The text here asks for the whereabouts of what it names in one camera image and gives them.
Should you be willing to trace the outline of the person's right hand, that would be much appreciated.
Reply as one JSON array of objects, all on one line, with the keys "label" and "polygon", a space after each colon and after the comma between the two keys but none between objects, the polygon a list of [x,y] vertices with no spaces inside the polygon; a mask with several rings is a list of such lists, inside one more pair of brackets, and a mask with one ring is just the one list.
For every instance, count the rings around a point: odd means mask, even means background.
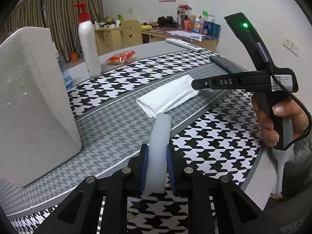
[{"label": "person's right hand", "polygon": [[[261,127],[262,137],[265,144],[269,147],[276,146],[279,142],[279,133],[274,129],[272,118],[266,114],[256,97],[252,97],[252,105],[255,109],[258,123]],[[293,121],[293,138],[298,138],[308,127],[308,117],[302,108],[291,98],[284,99],[272,108],[274,115],[277,117],[291,116]]]}]

